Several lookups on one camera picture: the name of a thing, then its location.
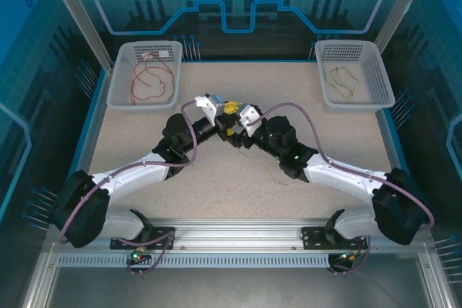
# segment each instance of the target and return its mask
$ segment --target yellow connector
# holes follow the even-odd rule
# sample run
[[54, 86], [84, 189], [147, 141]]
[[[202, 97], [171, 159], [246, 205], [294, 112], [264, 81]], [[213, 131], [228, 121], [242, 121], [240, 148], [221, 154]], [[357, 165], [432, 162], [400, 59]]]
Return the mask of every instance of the yellow connector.
[[223, 110], [223, 112], [227, 115], [231, 115], [233, 113], [236, 113], [237, 110], [239, 110], [239, 107], [241, 107], [242, 105], [243, 104], [241, 102], [228, 101], [225, 103], [225, 109]]

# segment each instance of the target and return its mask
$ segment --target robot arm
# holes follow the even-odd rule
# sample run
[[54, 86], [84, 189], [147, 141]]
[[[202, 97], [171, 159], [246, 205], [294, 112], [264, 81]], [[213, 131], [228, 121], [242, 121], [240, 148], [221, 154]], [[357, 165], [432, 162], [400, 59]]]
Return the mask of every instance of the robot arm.
[[[328, 158], [318, 150], [307, 147], [297, 140], [296, 130], [287, 117], [261, 117], [261, 111], [254, 105], [237, 102], [225, 103], [218, 95], [197, 97], [196, 106], [205, 117], [193, 124], [197, 143], [200, 144], [214, 134], [233, 146], [249, 149], [258, 146], [275, 159], [284, 173], [293, 179], [320, 183], [349, 193], [364, 201], [368, 207], [360, 211], [337, 211], [327, 223], [334, 227], [326, 230], [335, 239], [352, 239], [363, 235], [380, 235], [402, 245], [409, 244], [422, 223], [425, 212], [407, 197], [396, 194], [387, 185], [335, 168], [333, 164], [362, 172], [366, 177], [379, 177], [406, 189], [422, 200], [422, 194], [412, 179], [402, 170], [391, 173], [371, 172]], [[244, 130], [237, 134], [232, 128], [238, 124]], [[172, 115], [165, 129], [164, 138], [143, 158], [124, 167], [89, 176], [83, 171], [75, 172], [66, 182], [50, 211], [51, 222], [62, 229], [75, 206], [103, 180], [99, 189], [86, 201], [70, 223], [65, 235], [75, 247], [83, 247], [96, 237], [124, 237], [134, 239], [143, 232], [146, 225], [140, 213], [117, 212], [110, 208], [119, 198], [139, 188], [169, 179], [178, 174], [182, 167], [166, 167], [149, 162], [185, 164], [186, 153], [193, 149], [192, 135], [181, 114]]]
[[[256, 118], [253, 116], [255, 112], [258, 112]], [[291, 178], [331, 186], [369, 205], [356, 211], [337, 211], [332, 217], [334, 220], [331, 218], [328, 223], [334, 229], [326, 230], [334, 234], [332, 239], [385, 235], [400, 245], [408, 245], [420, 226], [427, 221], [426, 213], [416, 203], [388, 185], [370, 179], [378, 177], [393, 183], [423, 201], [419, 188], [403, 170], [395, 168], [390, 173], [373, 172], [330, 158], [326, 161], [318, 150], [297, 140], [296, 131], [287, 117], [263, 118], [261, 123], [253, 124], [252, 117], [258, 119], [260, 114], [256, 107], [249, 105], [243, 105], [238, 115], [245, 129], [237, 141], [239, 144], [245, 148], [256, 145], [272, 155], [279, 160], [279, 167]], [[338, 167], [359, 172], [365, 177]]]

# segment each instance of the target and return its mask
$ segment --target plastic basket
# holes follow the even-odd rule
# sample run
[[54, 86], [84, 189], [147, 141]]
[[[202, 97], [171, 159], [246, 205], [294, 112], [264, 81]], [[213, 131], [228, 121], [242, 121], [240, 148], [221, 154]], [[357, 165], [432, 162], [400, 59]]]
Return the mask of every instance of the plastic basket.
[[177, 41], [123, 44], [109, 86], [108, 107], [130, 113], [172, 112], [180, 88], [182, 49]]
[[376, 112], [395, 103], [376, 44], [361, 40], [322, 40], [315, 44], [327, 110]]

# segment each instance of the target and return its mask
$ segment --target blue enclosure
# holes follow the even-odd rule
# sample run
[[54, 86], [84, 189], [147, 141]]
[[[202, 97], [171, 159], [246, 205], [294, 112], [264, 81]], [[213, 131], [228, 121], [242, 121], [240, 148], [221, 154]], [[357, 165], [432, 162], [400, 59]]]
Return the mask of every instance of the blue enclosure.
[[[378, 44], [396, 98], [377, 114], [389, 156], [432, 207], [433, 237], [462, 237], [462, 0], [0, 0], [0, 9], [3, 307], [22, 306], [47, 235], [46, 197], [77, 168], [112, 61], [137, 40], [178, 41], [184, 63], [315, 62], [319, 40], [379, 42], [391, 30]], [[456, 264], [446, 274], [460, 300]]]

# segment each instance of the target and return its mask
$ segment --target speckled tabletop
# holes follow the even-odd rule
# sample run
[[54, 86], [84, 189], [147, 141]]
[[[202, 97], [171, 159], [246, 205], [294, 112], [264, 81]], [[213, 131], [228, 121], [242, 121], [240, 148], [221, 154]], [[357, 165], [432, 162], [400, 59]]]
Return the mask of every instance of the speckled tabletop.
[[[263, 111], [280, 102], [296, 102], [312, 117], [327, 155], [371, 170], [390, 169], [375, 114], [327, 113], [315, 63], [183, 64], [175, 112], [206, 93], [251, 102]], [[194, 107], [188, 114], [192, 121], [202, 116]], [[283, 108], [274, 114], [287, 115], [299, 141], [315, 147], [298, 110]], [[108, 108], [90, 173], [123, 166], [151, 151], [168, 117]], [[260, 149], [235, 149], [218, 137], [200, 145], [196, 161], [179, 175], [117, 202], [153, 218], [328, 218], [336, 209], [362, 204], [336, 189], [292, 180]]]

